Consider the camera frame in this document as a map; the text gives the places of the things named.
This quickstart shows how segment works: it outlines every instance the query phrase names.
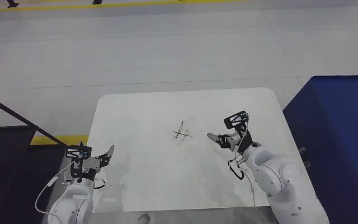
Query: floor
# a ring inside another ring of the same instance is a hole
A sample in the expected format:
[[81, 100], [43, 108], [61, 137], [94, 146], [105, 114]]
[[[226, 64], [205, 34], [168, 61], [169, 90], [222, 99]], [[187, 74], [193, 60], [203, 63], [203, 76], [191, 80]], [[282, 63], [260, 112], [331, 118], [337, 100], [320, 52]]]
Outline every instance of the floor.
[[0, 102], [53, 135], [88, 134], [105, 94], [268, 87], [284, 108], [311, 76], [358, 74], [357, 0], [0, 12], [0, 29]]

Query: black railing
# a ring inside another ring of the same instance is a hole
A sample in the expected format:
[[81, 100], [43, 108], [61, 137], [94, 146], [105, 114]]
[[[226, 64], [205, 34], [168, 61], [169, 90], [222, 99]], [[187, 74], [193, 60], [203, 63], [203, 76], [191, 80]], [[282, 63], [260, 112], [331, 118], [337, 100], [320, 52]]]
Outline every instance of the black railing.
[[34, 128], [36, 131], [40, 132], [41, 134], [43, 134], [44, 136], [48, 137], [49, 139], [51, 139], [52, 141], [56, 142], [57, 144], [60, 144], [60, 145], [62, 145], [64, 147], [67, 147], [67, 145], [65, 143], [61, 142], [60, 140], [58, 140], [57, 138], [55, 138], [54, 136], [52, 136], [51, 134], [49, 134], [48, 132], [46, 132], [45, 130], [43, 130], [42, 128], [37, 126], [36, 124], [32, 123], [31, 121], [27, 120], [26, 118], [24, 118], [20, 114], [16, 113], [15, 111], [11, 110], [10, 108], [8, 108], [7, 106], [5, 106], [5, 105], [3, 105], [1, 103], [0, 103], [0, 109], [2, 109], [3, 111], [7, 112], [9, 115], [13, 116], [14, 118], [24, 122], [28, 126]]

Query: white table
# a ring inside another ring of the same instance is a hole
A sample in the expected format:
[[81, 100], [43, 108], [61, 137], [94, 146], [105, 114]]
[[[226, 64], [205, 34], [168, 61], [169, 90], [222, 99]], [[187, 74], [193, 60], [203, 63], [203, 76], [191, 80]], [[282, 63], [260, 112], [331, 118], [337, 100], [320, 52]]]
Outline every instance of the white table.
[[[223, 119], [250, 113], [249, 131], [275, 153], [285, 153], [307, 172], [273, 91], [267, 88], [106, 95], [97, 105], [88, 139], [92, 155], [114, 144], [110, 164], [97, 174], [94, 212], [157, 211], [253, 206], [248, 179], [228, 169], [230, 150], [207, 132], [231, 134]], [[174, 139], [181, 121], [189, 135]], [[268, 206], [253, 181], [257, 206]]]

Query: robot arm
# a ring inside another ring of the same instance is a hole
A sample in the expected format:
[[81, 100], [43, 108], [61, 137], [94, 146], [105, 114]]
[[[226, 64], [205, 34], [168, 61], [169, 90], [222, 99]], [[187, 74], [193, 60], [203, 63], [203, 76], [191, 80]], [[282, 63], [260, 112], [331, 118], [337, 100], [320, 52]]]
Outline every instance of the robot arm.
[[53, 204], [48, 216], [49, 224], [83, 224], [88, 223], [93, 210], [93, 191], [95, 175], [109, 164], [114, 146], [98, 157], [91, 156], [91, 148], [69, 146], [66, 157], [72, 158], [70, 185], [63, 195]]
[[208, 137], [222, 148], [239, 152], [242, 159], [237, 166], [245, 162], [251, 169], [280, 224], [329, 223], [312, 185], [304, 179], [295, 161], [287, 155], [274, 155], [261, 144], [252, 142], [249, 131], [245, 130], [244, 124], [248, 122], [245, 111], [224, 122], [228, 129], [235, 128], [234, 134], [215, 136], [208, 133]]

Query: dark blue box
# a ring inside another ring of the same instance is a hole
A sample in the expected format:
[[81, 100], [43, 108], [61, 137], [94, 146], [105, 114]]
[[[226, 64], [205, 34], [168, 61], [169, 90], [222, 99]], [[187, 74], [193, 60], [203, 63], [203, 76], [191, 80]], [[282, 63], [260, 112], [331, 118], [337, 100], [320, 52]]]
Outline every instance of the dark blue box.
[[312, 77], [284, 115], [330, 223], [357, 223], [358, 76]]

